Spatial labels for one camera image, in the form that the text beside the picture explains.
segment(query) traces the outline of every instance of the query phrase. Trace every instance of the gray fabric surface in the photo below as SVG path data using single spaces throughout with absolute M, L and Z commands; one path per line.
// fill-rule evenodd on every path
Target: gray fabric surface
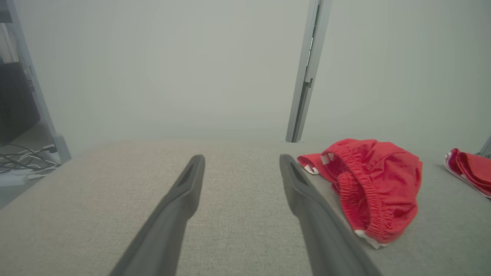
M 107 275 L 194 154 L 205 156 L 206 170 L 177 275 L 310 275 L 278 158 L 329 145 L 162 141 L 92 149 L 0 210 L 0 275 Z M 385 275 L 488 275 L 491 202 L 445 171 L 444 153 L 412 153 L 423 161 L 418 215 L 386 248 L 359 239 L 363 248 Z M 308 177 L 343 217 L 330 184 Z

